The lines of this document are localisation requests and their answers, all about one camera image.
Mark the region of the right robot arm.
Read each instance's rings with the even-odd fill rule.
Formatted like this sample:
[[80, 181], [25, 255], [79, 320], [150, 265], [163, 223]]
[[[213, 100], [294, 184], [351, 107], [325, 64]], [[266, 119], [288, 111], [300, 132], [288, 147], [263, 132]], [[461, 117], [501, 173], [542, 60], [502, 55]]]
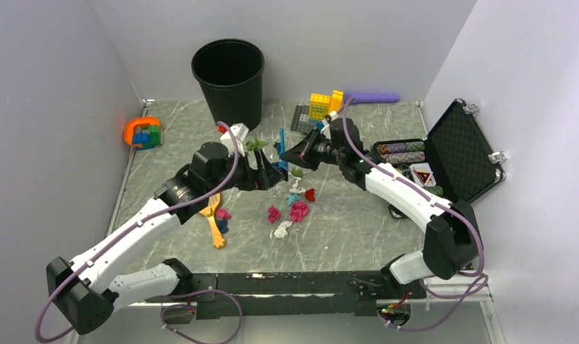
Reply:
[[422, 230], [421, 250], [403, 254], [386, 265], [381, 289], [387, 296], [400, 297], [416, 280], [449, 280], [474, 260], [483, 260], [470, 204], [451, 202], [426, 191], [380, 155], [365, 149], [352, 120], [334, 120], [323, 131], [312, 129], [280, 157], [312, 171], [322, 163], [337, 166], [347, 181], [387, 201]]

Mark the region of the blue hand brush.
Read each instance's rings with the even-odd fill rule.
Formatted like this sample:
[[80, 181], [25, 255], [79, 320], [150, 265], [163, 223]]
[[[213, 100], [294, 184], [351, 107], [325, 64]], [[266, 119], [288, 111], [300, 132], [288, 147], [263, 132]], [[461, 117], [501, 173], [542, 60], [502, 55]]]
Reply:
[[279, 172], [283, 173], [284, 175], [287, 175], [289, 172], [288, 162], [286, 162], [285, 160], [283, 160], [281, 158], [281, 155], [285, 152], [285, 141], [284, 141], [284, 129], [283, 128], [279, 129], [279, 140], [274, 142], [273, 147], [275, 148], [275, 150], [277, 152], [278, 159], [277, 159], [277, 161], [272, 163], [272, 166], [275, 167]]

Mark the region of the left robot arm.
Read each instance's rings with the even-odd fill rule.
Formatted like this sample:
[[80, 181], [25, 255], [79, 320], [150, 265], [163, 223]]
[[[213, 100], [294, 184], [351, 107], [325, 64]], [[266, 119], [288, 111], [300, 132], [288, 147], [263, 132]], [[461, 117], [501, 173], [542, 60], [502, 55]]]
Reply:
[[239, 144], [204, 143], [120, 228], [71, 260], [54, 258], [46, 267], [49, 301], [73, 331], [91, 333], [116, 311], [149, 297], [190, 295], [191, 271], [175, 258], [132, 274], [122, 270], [149, 244], [205, 209], [211, 196], [230, 188], [266, 191], [288, 173], [253, 151], [256, 168]]

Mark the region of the orange slotted scoop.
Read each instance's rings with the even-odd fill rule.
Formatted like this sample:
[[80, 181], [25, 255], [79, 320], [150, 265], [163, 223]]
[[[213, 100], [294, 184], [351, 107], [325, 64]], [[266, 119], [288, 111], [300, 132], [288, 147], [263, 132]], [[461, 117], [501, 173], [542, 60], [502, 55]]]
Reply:
[[221, 194], [217, 193], [209, 197], [207, 205], [200, 210], [200, 215], [204, 216], [209, 223], [212, 244], [216, 249], [223, 249], [226, 246], [226, 239], [220, 232], [216, 223], [216, 211], [221, 201]]

